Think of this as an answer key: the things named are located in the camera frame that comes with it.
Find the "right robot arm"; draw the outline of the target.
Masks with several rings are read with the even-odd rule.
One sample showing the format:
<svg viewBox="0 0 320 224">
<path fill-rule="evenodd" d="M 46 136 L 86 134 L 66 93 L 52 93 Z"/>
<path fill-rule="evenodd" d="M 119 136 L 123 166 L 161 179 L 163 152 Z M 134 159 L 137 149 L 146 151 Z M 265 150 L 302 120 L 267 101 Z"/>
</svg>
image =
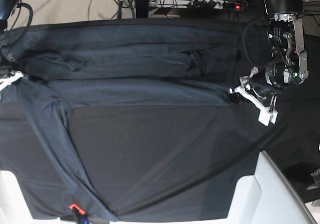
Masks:
<svg viewBox="0 0 320 224">
<path fill-rule="evenodd" d="M 20 41 L 23 40 L 25 35 L 30 29 L 33 16 L 34 16 L 34 11 L 33 8 L 27 4 L 22 2 L 22 0 L 0 0 L 0 47 L 1 50 L 3 49 L 9 49 L 14 46 L 16 46 Z M 8 20 L 13 16 L 14 12 L 16 9 L 21 10 L 22 8 L 26 8 L 29 11 L 29 18 L 26 27 L 20 34 L 19 38 L 15 40 L 14 42 L 10 44 L 5 44 L 5 40 L 8 38 L 9 34 L 11 33 L 11 29 L 8 29 Z"/>
</svg>

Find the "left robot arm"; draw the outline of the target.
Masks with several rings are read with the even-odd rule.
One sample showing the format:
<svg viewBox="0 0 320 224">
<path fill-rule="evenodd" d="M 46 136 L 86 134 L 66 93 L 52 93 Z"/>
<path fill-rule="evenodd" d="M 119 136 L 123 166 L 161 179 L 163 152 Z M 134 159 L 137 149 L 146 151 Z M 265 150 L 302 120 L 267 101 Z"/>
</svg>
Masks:
<svg viewBox="0 0 320 224">
<path fill-rule="evenodd" d="M 251 94 L 259 103 L 269 100 L 274 104 L 283 90 L 303 83 L 309 77 L 308 56 L 305 50 L 303 0 L 264 0 L 267 17 L 265 20 L 249 22 L 242 35 L 244 53 L 252 65 L 251 74 L 240 78 L 239 89 Z M 255 61 L 250 53 L 249 30 L 256 24 L 266 28 L 272 45 L 269 61 Z"/>
</svg>

